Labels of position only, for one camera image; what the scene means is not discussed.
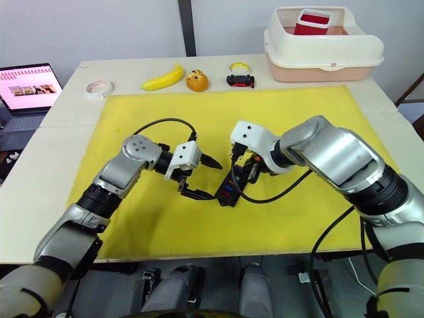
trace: table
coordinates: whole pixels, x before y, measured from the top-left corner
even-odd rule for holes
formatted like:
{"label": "table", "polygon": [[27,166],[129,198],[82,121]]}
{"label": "table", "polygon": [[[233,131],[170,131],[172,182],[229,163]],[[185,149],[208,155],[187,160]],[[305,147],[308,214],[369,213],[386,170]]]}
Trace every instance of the table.
{"label": "table", "polygon": [[115,84],[116,95],[190,92],[184,80],[160,91],[139,88],[144,80],[164,74],[179,63],[186,71],[204,71],[211,82],[210,91],[226,91],[237,89],[225,82],[228,65],[240,61],[252,66],[255,89],[346,85],[402,173],[424,191],[424,176],[417,173],[424,162],[424,143],[372,78],[279,83],[272,79],[264,54],[82,62],[0,188],[0,263],[32,262],[38,242],[66,208],[105,101],[87,96],[87,83],[109,79]]}

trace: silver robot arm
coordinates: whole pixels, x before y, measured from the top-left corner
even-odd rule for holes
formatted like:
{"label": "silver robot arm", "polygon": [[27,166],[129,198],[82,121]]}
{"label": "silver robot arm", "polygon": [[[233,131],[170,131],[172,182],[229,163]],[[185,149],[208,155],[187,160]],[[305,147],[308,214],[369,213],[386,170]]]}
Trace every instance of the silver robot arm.
{"label": "silver robot arm", "polygon": [[312,117],[281,137],[240,121],[231,134],[233,159],[250,150],[271,174],[307,166],[350,201],[367,235],[389,264],[378,280],[375,316],[424,317],[424,195],[354,132]]}
{"label": "silver robot arm", "polygon": [[169,147],[132,135],[121,151],[96,175],[78,202],[70,205],[36,248],[34,263],[21,266],[0,280],[0,317],[48,316],[68,279],[80,278],[97,256],[97,236],[110,222],[142,170],[155,170],[179,182],[178,191],[193,199],[214,199],[187,188],[186,179],[199,163],[221,166],[201,153],[194,140]]}

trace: red object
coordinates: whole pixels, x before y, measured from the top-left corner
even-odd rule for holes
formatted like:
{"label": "red object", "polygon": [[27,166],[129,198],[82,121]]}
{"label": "red object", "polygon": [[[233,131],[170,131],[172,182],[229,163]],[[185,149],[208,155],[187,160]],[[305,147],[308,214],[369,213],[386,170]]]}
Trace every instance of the red object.
{"label": "red object", "polygon": [[331,14],[305,9],[301,12],[294,30],[295,35],[326,35]]}

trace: cable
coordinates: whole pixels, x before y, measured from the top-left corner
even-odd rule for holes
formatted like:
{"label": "cable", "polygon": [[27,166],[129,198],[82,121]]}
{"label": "cable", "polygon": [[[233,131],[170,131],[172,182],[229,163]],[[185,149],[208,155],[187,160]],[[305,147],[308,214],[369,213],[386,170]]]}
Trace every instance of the cable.
{"label": "cable", "polygon": [[368,254],[366,253],[366,247],[365,247],[365,224],[362,218],[359,218],[360,221],[360,245],[362,249],[362,256],[364,257],[365,267],[368,270],[368,273],[372,279],[372,281],[377,285],[377,277],[374,274],[374,271],[372,270],[370,260],[368,259]]}
{"label": "cable", "polygon": [[371,295],[375,296],[376,293],[374,293],[370,288],[366,287],[363,283],[360,282],[359,277],[358,277],[358,274],[356,273],[356,270],[355,270],[355,266],[353,266],[353,263],[352,263],[352,260],[350,259],[350,257],[348,257],[347,260],[349,261],[350,267],[352,268],[353,274],[355,275],[356,282],[361,287],[363,287],[365,290],[367,290]]}
{"label": "cable", "polygon": [[162,119],[158,119],[157,121],[152,121],[151,123],[148,123],[147,125],[144,125],[143,127],[134,131],[133,134],[138,134],[138,133],[140,133],[140,131],[143,131],[144,129],[146,129],[150,126],[156,125],[158,123],[163,123],[164,121],[177,121],[179,123],[182,123],[182,124],[188,126],[191,129],[191,131],[192,131],[191,136],[193,135],[194,137],[196,137],[196,135],[197,135],[196,130],[194,129],[194,127],[190,123],[188,123],[187,121],[183,121],[182,119],[179,119],[179,118],[162,118]]}
{"label": "cable", "polygon": [[318,291],[318,288],[317,288],[317,285],[316,285],[317,281],[315,280],[315,276],[313,274],[313,261],[315,259],[315,255],[317,254],[317,250],[319,248],[319,245],[322,243],[322,241],[325,239],[325,237],[331,232],[332,229],[334,229],[334,227],[336,225],[338,225],[340,223],[340,221],[342,221],[345,217],[347,217],[349,215],[349,213],[352,212],[353,210],[354,210],[354,206],[352,205],[340,217],[338,217],[333,223],[331,223],[329,227],[327,227],[327,229],[324,231],[323,234],[321,234],[321,236],[318,238],[317,242],[313,246],[312,251],[311,251],[311,255],[309,256],[309,269],[308,269],[309,280],[311,281],[311,287],[312,287],[313,294],[314,294],[314,296],[315,296],[315,298],[318,302],[318,305],[321,308],[321,311],[323,312],[325,318],[331,318],[331,313],[329,313],[327,311],[327,308],[325,307],[324,301],[321,299],[321,296],[319,295],[319,291]]}
{"label": "cable", "polygon": [[312,170],[308,170],[306,171],[304,174],[301,175],[301,177],[299,179],[297,179],[290,187],[288,187],[287,189],[285,189],[283,192],[281,192],[280,194],[276,195],[275,197],[271,197],[270,199],[265,199],[265,200],[256,200],[256,199],[252,199],[251,197],[248,197],[247,195],[245,195],[243,193],[243,190],[241,190],[239,184],[236,181],[236,176],[234,173],[234,167],[235,167],[235,159],[231,160],[231,177],[234,181],[234,185],[237,189],[237,191],[240,193],[240,195],[245,198],[247,201],[252,202],[252,203],[269,203],[269,202],[273,202],[283,196],[285,196],[287,193],[289,193],[292,189],[295,188],[295,186],[297,186],[298,184],[300,184],[302,182],[303,179],[305,179],[309,174],[311,174]]}
{"label": "cable", "polygon": [[68,308],[66,310],[65,318],[69,318],[72,312],[72,306],[74,306],[75,298],[77,297],[78,288],[80,287],[81,278],[78,278],[77,284],[74,289],[74,293],[72,294],[71,301],[69,302]]}

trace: plastic container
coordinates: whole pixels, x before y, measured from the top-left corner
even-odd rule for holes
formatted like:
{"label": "plastic container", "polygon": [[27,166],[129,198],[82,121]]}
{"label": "plastic container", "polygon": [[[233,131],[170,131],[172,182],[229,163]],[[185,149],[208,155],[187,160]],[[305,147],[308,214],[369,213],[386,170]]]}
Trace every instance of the plastic container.
{"label": "plastic container", "polygon": [[379,38],[365,34],[345,7],[310,7],[331,13],[326,35],[294,35],[305,7],[277,8],[264,33],[265,52],[277,81],[354,81],[383,62]]}
{"label": "plastic container", "polygon": [[297,18],[295,35],[326,35],[329,29],[331,13],[304,9]]}

